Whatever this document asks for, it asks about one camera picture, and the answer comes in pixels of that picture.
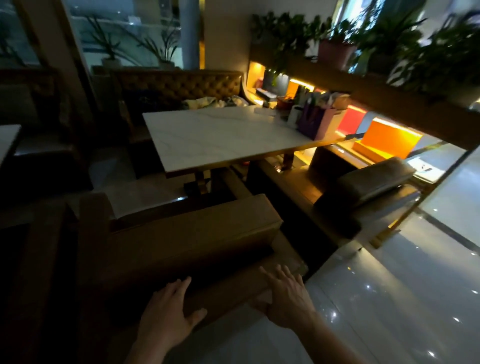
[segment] planter shelf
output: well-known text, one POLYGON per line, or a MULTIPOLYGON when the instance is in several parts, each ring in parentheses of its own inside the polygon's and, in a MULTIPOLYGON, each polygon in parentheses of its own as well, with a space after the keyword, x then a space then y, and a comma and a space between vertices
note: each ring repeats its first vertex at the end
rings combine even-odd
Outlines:
MULTIPOLYGON (((273 52, 265 46, 252 45, 250 61, 272 67, 273 52)), ((405 92, 379 83, 375 78, 342 72, 303 57, 289 57, 286 74, 322 89, 348 92, 369 109, 465 150, 480 145, 480 113, 446 101, 432 103, 424 95, 405 92)))

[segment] glass wall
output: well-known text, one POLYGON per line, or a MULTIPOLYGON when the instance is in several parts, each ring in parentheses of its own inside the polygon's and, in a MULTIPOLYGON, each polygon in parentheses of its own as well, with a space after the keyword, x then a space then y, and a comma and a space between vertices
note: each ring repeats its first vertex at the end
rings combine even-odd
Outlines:
POLYGON ((0 0, 0 68, 39 64, 11 0, 0 0))
POLYGON ((67 6, 89 69, 183 67, 178 1, 68 0, 67 6))

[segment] purple shopping bag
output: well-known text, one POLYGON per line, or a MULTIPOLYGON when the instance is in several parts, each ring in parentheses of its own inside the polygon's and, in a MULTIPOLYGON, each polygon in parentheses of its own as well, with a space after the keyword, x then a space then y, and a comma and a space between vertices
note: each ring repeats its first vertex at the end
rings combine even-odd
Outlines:
POLYGON ((305 105, 302 116, 297 123, 298 131, 312 140, 325 137, 326 129, 333 119, 336 109, 323 109, 319 106, 305 105))

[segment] white table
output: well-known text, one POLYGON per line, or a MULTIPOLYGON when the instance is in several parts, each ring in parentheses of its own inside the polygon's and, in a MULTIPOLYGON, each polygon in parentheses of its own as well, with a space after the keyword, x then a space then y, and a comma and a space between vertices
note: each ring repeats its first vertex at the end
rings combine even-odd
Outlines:
POLYGON ((0 125, 0 166, 11 151, 20 128, 20 125, 0 125))
POLYGON ((167 177, 341 141, 313 141, 258 106, 143 114, 167 177))

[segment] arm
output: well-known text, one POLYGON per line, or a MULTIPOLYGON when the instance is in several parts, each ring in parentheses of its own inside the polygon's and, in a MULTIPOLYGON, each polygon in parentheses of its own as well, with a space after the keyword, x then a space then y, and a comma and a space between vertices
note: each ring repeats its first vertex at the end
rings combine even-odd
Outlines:
POLYGON ((161 364, 167 352, 184 341, 205 318, 204 308, 187 318, 183 315, 183 298, 191 281, 190 277, 178 279, 153 294, 125 364, 161 364))
POLYGON ((276 267, 276 276, 260 267, 272 289, 273 303, 256 300, 252 306, 282 328, 292 329, 314 363, 361 364, 362 362, 333 334, 316 312, 300 275, 287 266, 276 267))

